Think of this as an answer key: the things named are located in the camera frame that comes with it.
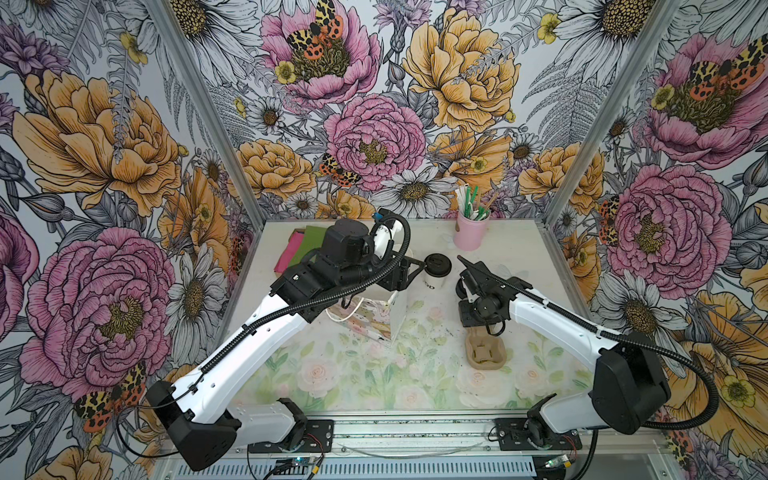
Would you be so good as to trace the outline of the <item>black plastic cup lid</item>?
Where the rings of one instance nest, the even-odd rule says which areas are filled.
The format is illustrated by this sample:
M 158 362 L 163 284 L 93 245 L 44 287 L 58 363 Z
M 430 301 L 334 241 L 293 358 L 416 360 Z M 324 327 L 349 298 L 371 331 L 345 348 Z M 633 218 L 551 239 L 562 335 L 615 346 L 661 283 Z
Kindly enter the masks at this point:
M 425 272 L 433 278 L 447 277 L 452 270 L 450 258 L 442 253 L 431 253 L 424 259 Z

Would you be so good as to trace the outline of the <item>white paper coffee cup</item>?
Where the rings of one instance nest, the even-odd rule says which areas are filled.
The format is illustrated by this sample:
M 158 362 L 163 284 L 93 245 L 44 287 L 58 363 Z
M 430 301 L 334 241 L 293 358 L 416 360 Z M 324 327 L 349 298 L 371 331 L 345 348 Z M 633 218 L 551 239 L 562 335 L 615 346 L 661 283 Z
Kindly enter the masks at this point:
M 423 275 L 424 284 L 431 290 L 441 290 L 445 286 L 447 279 L 447 275 L 435 276 L 429 272 L 425 272 Z

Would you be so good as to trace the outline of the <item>cartoon animal paper gift bag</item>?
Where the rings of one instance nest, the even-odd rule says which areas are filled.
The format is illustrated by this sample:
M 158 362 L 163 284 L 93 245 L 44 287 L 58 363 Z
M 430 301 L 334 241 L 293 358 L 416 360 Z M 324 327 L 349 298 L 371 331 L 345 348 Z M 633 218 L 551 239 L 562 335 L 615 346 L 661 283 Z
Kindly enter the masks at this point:
M 407 291 L 388 291 L 373 285 L 352 297 L 344 297 L 325 310 L 338 325 L 384 344 L 391 344 L 405 321 Z

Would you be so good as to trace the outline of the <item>brown pulp cup carrier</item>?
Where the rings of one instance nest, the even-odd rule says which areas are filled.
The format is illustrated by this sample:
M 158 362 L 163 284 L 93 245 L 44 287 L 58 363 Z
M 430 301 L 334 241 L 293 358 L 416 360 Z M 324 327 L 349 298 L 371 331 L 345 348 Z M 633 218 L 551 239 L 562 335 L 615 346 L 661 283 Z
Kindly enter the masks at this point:
M 468 364 L 476 370 L 500 370 L 507 362 L 503 339 L 490 335 L 484 327 L 467 329 L 465 352 Z

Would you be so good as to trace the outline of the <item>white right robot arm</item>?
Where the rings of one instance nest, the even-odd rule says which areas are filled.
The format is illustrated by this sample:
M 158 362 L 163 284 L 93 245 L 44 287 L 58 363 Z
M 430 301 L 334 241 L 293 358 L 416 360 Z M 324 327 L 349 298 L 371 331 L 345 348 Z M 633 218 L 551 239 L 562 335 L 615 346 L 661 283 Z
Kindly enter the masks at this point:
M 522 428 L 536 449 L 577 429 L 610 428 L 631 435 L 670 399 L 659 355 L 551 302 L 518 277 L 504 279 L 483 262 L 462 258 L 456 293 L 464 327 L 501 335 L 508 323 L 526 326 L 556 343 L 593 376 L 590 390 L 552 393 L 529 409 Z

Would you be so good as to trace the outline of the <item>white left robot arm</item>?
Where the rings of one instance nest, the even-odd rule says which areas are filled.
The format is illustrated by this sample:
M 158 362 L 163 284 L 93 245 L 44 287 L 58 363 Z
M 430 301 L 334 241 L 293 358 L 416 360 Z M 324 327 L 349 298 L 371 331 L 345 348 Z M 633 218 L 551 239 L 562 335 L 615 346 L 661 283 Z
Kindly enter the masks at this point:
M 281 398 L 238 413 L 232 400 L 285 342 L 327 308 L 372 285 L 405 290 L 424 268 L 408 257 L 410 240 L 408 220 L 385 208 L 371 227 L 337 220 L 320 247 L 287 267 L 249 319 L 200 366 L 148 389 L 150 408 L 191 470 L 212 466 L 234 447 L 299 447 L 307 419 L 293 401 Z

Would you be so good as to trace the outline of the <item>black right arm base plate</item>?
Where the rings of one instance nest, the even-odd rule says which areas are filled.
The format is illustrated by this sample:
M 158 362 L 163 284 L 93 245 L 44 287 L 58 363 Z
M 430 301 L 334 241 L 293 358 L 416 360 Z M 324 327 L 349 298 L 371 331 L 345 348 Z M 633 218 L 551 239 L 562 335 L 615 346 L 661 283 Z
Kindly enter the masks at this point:
M 582 448 L 581 439 L 575 430 L 554 433 L 532 418 L 496 418 L 490 437 L 496 439 L 502 451 L 578 451 Z

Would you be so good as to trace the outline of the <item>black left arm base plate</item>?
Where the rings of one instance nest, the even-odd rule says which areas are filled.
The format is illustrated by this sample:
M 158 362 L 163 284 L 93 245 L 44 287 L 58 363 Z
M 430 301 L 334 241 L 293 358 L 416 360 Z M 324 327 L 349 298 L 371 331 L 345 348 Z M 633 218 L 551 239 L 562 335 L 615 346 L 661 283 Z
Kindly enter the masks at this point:
M 247 451 L 251 454 L 330 453 L 334 429 L 333 420 L 310 419 L 296 426 L 285 440 L 250 444 Z

